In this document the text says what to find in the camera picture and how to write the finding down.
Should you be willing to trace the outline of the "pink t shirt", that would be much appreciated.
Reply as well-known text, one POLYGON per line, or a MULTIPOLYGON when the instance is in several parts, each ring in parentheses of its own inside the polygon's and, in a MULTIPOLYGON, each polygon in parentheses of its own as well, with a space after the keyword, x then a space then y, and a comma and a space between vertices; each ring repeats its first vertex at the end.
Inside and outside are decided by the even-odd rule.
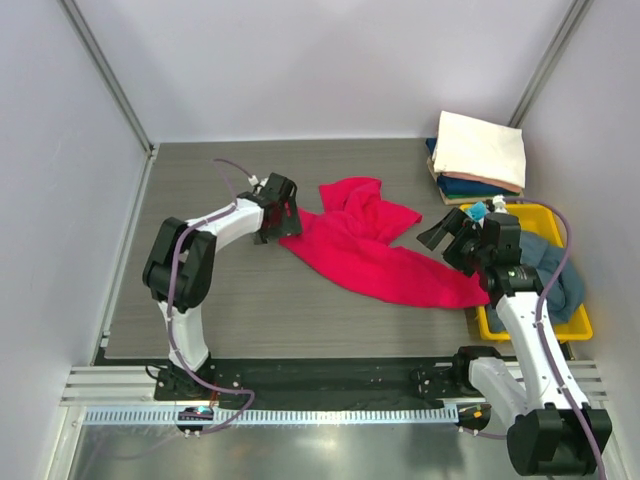
POLYGON ((381 187, 371 177, 319 186, 324 212, 301 209, 302 233, 279 244, 336 285, 387 303, 443 309, 486 304, 477 277, 392 244, 422 215, 383 199, 381 187))

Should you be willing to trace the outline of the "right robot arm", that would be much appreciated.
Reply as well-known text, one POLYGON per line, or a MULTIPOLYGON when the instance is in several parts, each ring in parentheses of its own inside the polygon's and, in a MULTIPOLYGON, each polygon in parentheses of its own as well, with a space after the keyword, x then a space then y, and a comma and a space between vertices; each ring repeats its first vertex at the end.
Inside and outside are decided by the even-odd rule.
POLYGON ((606 476, 603 453, 612 433, 609 414, 594 408, 563 356, 550 322, 548 287, 521 261, 517 217, 495 207, 481 221, 451 209, 418 240, 434 249, 446 235, 444 260, 467 276, 478 275, 506 327, 522 377, 499 354, 462 347, 451 384, 460 394, 479 392, 505 425, 509 459, 522 476, 606 476))

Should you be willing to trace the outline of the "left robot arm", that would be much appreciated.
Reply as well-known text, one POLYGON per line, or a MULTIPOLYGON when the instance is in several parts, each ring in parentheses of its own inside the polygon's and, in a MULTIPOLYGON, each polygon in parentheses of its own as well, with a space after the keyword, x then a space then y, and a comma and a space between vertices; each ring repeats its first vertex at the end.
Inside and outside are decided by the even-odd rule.
POLYGON ((245 236, 266 244, 302 233, 293 180, 272 173, 248 181, 251 189, 228 206, 190 220, 169 217, 159 228, 142 274, 169 337, 168 365, 156 376, 157 400, 202 399, 214 383, 202 304, 217 253, 245 236))

